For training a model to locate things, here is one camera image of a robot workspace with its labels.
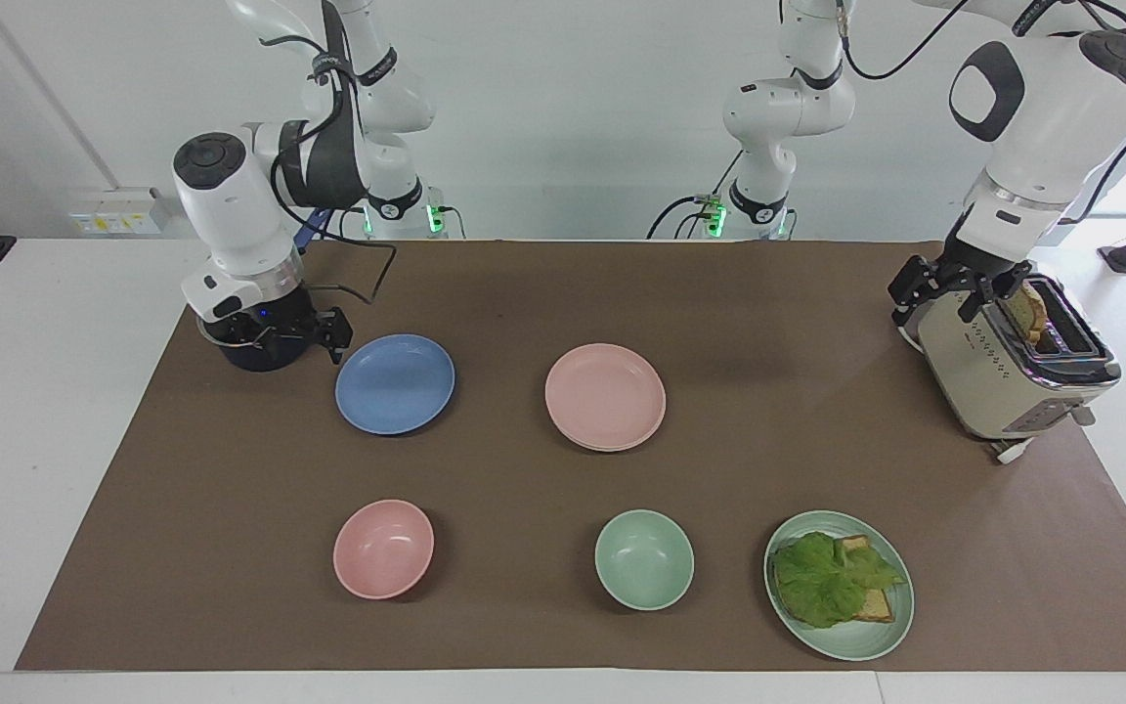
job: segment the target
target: toast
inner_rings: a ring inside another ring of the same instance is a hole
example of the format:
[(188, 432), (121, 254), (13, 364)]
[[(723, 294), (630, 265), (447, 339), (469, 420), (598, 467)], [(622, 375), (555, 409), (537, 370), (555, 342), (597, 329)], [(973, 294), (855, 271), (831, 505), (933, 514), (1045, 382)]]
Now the toast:
[[(850, 535), (839, 540), (841, 550), (850, 552), (857, 547), (872, 547), (870, 538), (866, 535)], [(893, 607), (888, 604), (888, 596), (884, 589), (867, 589), (863, 594), (863, 608), (855, 614), (856, 621), (867, 621), (872, 624), (893, 623)]]
[(1049, 312), (1045, 308), (1045, 300), (1027, 282), (1016, 291), (1015, 295), (1006, 302), (1007, 311), (1015, 318), (1016, 330), (1024, 335), (1028, 344), (1036, 347), (1045, 336), (1046, 326), (1049, 322)]

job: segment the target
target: wall socket panel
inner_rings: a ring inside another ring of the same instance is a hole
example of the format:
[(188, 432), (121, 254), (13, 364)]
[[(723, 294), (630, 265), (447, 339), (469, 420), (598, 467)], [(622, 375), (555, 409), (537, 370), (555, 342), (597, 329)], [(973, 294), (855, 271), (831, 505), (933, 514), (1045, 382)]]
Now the wall socket panel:
[(160, 234), (168, 212), (153, 188), (75, 193), (69, 217), (86, 235)]

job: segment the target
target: green plate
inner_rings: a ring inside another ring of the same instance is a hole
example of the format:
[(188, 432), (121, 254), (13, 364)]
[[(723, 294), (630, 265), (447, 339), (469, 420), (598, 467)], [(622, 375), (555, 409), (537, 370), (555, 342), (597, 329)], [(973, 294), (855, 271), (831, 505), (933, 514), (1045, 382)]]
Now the green plate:
[(663, 514), (619, 514), (604, 526), (593, 553), (602, 587), (629, 609), (667, 609), (692, 582), (692, 545)]
[[(870, 538), (872, 549), (879, 552), (893, 569), (906, 579), (906, 583), (893, 585), (886, 589), (888, 604), (893, 607), (892, 624), (868, 624), (861, 621), (849, 621), (844, 624), (837, 624), (832, 627), (816, 629), (794, 618), (781, 604), (776, 588), (776, 578), (772, 574), (772, 555), (783, 546), (795, 543), (808, 532), (822, 532), (832, 537), (848, 537), (850, 535), (864, 534)], [(915, 588), (911, 585), (911, 573), (906, 571), (906, 562), (902, 561), (897, 550), (885, 540), (884, 535), (873, 529), (867, 524), (859, 522), (854, 516), (847, 516), (835, 511), (808, 511), (799, 514), (785, 522), (772, 534), (772, 540), (767, 544), (767, 552), (763, 555), (763, 582), (767, 585), (767, 596), (772, 600), (776, 614), (789, 631), (804, 644), (810, 645), (819, 652), (823, 652), (830, 658), (849, 660), (854, 663), (863, 660), (875, 660), (882, 656), (887, 656), (891, 650), (902, 643), (906, 633), (911, 630), (911, 620), (915, 618)]]

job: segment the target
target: brown paper mat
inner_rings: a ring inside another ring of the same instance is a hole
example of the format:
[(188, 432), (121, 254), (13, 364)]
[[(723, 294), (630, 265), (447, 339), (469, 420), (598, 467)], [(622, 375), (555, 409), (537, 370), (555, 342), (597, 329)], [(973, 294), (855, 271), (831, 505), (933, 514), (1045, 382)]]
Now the brown paper mat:
[[(241, 373), (185, 315), (18, 668), (1126, 670), (1126, 507), (1085, 437), (1064, 425), (995, 466), (890, 323), (885, 284), (930, 247), (403, 246), (375, 308), (322, 300), (358, 345), (415, 332), (455, 358), (455, 400), (402, 438), (345, 424), (321, 351)], [(309, 279), (376, 264), (315, 246)], [(620, 455), (569, 444), (542, 400), (555, 358), (596, 340), (669, 390), (660, 433)], [(332, 538), (383, 498), (432, 517), (437, 555), (408, 596), (360, 601)], [(627, 508), (697, 552), (667, 612), (622, 609), (595, 576)], [(770, 532), (813, 508), (910, 567), (914, 625), (874, 663), (814, 654), (768, 604)]]

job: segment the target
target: pink plate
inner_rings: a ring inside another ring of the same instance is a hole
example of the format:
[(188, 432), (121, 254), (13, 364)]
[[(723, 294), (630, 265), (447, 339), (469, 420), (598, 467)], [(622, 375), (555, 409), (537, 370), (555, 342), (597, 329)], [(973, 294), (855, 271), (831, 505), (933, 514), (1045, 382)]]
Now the pink plate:
[(654, 435), (667, 413), (667, 391), (638, 353), (586, 345), (554, 362), (545, 378), (545, 407), (569, 440), (619, 452)]
[(350, 516), (332, 545), (341, 587), (363, 598), (393, 598), (415, 587), (434, 561), (434, 525), (406, 500), (367, 504)]

